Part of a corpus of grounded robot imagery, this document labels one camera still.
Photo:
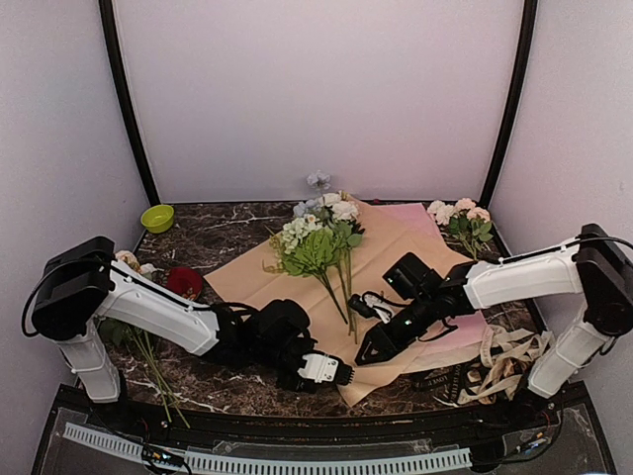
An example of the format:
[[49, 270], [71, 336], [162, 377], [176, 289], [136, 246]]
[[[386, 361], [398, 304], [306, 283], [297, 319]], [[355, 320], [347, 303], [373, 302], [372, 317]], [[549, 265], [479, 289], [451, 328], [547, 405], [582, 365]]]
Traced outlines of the dark red floral bowl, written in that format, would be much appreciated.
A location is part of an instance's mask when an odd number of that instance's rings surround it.
[[187, 300], [197, 301], [204, 286], [202, 276], [189, 267], [173, 267], [167, 271], [166, 288]]

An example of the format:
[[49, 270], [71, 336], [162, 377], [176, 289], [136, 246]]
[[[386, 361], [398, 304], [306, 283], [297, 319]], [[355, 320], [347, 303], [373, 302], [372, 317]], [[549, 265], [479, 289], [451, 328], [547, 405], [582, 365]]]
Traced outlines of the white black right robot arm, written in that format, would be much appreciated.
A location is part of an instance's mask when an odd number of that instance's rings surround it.
[[496, 262], [467, 261], [445, 275], [408, 252], [383, 276], [402, 298], [402, 308], [367, 330], [354, 361], [359, 366], [390, 361], [437, 322], [510, 302], [574, 295], [579, 312], [534, 363], [529, 391], [505, 406], [512, 428], [528, 428], [543, 412], [542, 399], [553, 397], [595, 355], [631, 332], [631, 248], [630, 241], [587, 224], [557, 245]]

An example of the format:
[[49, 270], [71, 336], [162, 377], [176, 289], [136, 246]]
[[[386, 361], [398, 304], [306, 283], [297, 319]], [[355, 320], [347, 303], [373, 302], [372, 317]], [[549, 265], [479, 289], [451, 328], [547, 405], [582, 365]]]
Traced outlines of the black vertical frame post right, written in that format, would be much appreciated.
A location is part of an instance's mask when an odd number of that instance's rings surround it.
[[523, 85], [531, 53], [538, 11], [537, 0], [523, 2], [516, 53], [508, 86], [503, 114], [490, 166], [480, 195], [479, 203], [487, 208], [495, 195], [506, 153], [509, 147], [515, 119], [519, 109]]

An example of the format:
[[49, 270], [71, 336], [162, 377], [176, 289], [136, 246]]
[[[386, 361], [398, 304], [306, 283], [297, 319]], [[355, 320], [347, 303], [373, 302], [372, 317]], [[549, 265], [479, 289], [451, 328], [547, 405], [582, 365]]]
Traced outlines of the white rose stem bunch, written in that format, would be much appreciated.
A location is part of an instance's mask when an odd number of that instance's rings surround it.
[[345, 192], [330, 193], [322, 196], [322, 216], [335, 237], [338, 262], [336, 270], [344, 299], [343, 309], [348, 325], [348, 334], [358, 342], [358, 325], [355, 311], [352, 309], [352, 251], [360, 245], [365, 233], [360, 224], [360, 209], [357, 203]]

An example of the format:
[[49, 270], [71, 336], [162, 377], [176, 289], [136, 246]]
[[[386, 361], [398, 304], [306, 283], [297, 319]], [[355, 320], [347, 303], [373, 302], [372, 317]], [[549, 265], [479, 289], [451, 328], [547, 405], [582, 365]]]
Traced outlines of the pink rose stem bunch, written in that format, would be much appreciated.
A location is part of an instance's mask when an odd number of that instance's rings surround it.
[[157, 335], [154, 333], [158, 326], [150, 321], [151, 308], [142, 307], [142, 303], [146, 303], [146, 298], [140, 292], [124, 292], [111, 308], [114, 313], [101, 318], [99, 335], [111, 346], [123, 346], [136, 359], [146, 382], [155, 390], [155, 398], [160, 400], [167, 421], [170, 424], [173, 422], [172, 412], [175, 412], [185, 427], [189, 428], [189, 422], [180, 409], [179, 399], [160, 368], [155, 347]]

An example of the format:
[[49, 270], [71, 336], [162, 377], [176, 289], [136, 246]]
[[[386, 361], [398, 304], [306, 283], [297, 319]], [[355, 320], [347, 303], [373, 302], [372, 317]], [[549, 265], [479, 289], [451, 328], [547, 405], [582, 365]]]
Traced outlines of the pink wrapping paper sheet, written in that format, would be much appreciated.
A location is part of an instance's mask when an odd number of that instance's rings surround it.
[[[404, 270], [416, 296], [428, 297], [447, 270], [464, 258], [448, 248], [434, 218], [422, 204], [392, 204], [379, 209], [407, 227], [407, 237], [415, 244], [412, 257], [418, 258], [419, 262], [407, 257], [404, 264], [398, 263], [396, 267]], [[410, 363], [402, 372], [410, 374], [466, 362], [479, 355], [487, 327], [481, 312], [458, 318], [447, 330], [437, 322], [421, 341], [413, 342], [388, 363], [400, 364], [408, 358]]]

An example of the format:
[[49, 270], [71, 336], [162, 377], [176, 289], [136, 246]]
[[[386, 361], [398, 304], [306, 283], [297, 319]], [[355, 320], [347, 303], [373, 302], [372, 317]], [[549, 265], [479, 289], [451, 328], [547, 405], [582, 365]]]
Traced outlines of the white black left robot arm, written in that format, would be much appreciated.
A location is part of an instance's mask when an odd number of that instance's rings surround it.
[[354, 371], [316, 348], [307, 312], [292, 300], [262, 309], [187, 300], [116, 258], [107, 237], [93, 237], [53, 258], [24, 305], [21, 330], [54, 342], [102, 417], [118, 431], [139, 423], [138, 407], [122, 394], [124, 379], [110, 360], [96, 321], [111, 319], [168, 340], [219, 365], [254, 361], [276, 370], [282, 388], [312, 392], [345, 386]]

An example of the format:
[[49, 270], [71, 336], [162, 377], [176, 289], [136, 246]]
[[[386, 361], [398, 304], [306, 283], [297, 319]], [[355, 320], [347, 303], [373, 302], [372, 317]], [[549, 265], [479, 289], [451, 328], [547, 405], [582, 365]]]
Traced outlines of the black vertical frame post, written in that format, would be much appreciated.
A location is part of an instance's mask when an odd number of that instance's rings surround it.
[[115, 4], [111, 0], [99, 0], [98, 7], [111, 75], [136, 170], [149, 205], [156, 206], [161, 203], [161, 200], [142, 142], [136, 110], [128, 84], [115, 18]]
[[480, 195], [479, 203], [487, 208], [495, 195], [506, 153], [509, 147], [515, 119], [519, 109], [523, 85], [531, 53], [538, 11], [537, 0], [523, 2], [516, 53], [508, 86], [503, 114], [490, 166]]

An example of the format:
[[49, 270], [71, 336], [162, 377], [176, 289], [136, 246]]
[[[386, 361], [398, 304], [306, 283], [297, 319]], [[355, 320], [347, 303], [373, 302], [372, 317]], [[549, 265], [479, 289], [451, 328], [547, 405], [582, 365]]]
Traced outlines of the cream ribbon pile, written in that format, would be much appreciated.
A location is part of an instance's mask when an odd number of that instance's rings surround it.
[[467, 383], [459, 393], [457, 404], [491, 405], [501, 399], [511, 401], [522, 377], [554, 342], [554, 335], [549, 331], [509, 332], [501, 326], [487, 326], [479, 359], [467, 371]]

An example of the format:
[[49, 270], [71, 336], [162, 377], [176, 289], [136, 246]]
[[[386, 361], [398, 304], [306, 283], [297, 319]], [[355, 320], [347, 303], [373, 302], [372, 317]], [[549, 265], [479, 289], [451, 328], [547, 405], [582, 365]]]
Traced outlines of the lime green plastic bowl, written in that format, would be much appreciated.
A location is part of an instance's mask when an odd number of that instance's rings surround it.
[[174, 224], [175, 211], [170, 205], [156, 205], [147, 209], [140, 217], [143, 227], [151, 234], [162, 234]]

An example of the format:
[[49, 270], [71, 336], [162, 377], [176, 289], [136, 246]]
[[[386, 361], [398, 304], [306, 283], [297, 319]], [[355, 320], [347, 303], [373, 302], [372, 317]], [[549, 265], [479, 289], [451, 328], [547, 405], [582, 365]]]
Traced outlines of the black vertical frame post left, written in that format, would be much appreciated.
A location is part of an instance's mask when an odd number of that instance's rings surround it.
[[99, 0], [98, 7], [111, 75], [136, 170], [149, 205], [156, 206], [161, 203], [161, 200], [142, 142], [136, 110], [128, 84], [115, 18], [115, 4], [111, 0]]

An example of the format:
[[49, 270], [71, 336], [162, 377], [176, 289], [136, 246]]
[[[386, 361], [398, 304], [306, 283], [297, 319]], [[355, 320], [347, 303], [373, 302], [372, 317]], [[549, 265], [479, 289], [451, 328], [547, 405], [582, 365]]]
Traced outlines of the green hydrangea leaf bunch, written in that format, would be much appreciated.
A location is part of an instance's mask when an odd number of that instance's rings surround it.
[[335, 268], [342, 276], [343, 253], [353, 227], [345, 220], [322, 220], [307, 214], [286, 223], [281, 232], [268, 240], [275, 262], [262, 263], [265, 272], [293, 277], [314, 277], [325, 289], [342, 320], [351, 327], [349, 312], [339, 302], [328, 271]]

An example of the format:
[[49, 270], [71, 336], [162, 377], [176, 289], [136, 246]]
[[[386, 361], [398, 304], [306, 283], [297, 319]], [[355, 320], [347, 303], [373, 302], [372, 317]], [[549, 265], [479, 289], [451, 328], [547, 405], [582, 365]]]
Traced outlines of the pink white rose bunch right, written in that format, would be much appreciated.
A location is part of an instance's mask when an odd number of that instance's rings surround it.
[[474, 260], [493, 238], [493, 220], [489, 211], [471, 198], [462, 198], [455, 204], [435, 200], [426, 212], [438, 227], [459, 241]]

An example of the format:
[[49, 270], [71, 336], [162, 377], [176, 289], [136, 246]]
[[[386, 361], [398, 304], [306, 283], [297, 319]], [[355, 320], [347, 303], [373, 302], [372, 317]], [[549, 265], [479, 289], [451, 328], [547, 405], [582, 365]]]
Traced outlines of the blue flower stem bunch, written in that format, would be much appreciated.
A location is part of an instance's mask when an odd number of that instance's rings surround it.
[[[312, 199], [302, 201], [294, 207], [294, 210], [293, 210], [294, 218], [292, 219], [292, 221], [295, 218], [302, 217], [307, 214], [314, 214], [317, 217], [324, 220], [322, 216], [322, 211], [323, 211], [323, 204], [322, 204], [322, 199], [321, 199], [322, 196], [330, 194], [330, 193], [338, 193], [338, 192], [344, 192], [344, 191], [331, 190], [330, 189], [330, 186], [331, 186], [330, 175], [320, 170], [309, 174], [308, 177], [306, 178], [306, 181], [307, 181], [308, 186], [316, 192], [316, 195]], [[337, 274], [337, 270], [331, 267], [328, 271], [328, 274], [333, 284], [336, 297], [339, 299], [339, 302], [343, 304], [344, 299], [343, 299], [341, 288], [340, 288], [340, 281]]]

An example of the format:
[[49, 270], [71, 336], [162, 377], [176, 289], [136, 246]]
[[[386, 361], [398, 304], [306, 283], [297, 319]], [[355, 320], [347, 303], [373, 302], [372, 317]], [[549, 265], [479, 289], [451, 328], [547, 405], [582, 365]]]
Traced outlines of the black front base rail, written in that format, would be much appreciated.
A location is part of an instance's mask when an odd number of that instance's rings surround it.
[[446, 408], [437, 400], [448, 395], [446, 385], [421, 392], [408, 378], [397, 379], [353, 407], [333, 388], [292, 393], [257, 375], [208, 381], [179, 375], [172, 387], [179, 408], [170, 416], [149, 382], [136, 377], [128, 380], [128, 398], [121, 408], [94, 415], [84, 391], [62, 385], [49, 417], [59, 421], [70, 416], [173, 445], [210, 445], [222, 439], [317, 445], [427, 439], [439, 446], [482, 444], [511, 435], [526, 439], [538, 429], [547, 434], [593, 429], [592, 405], [582, 383], [567, 386], [552, 408], [517, 423], [510, 420], [505, 403]]

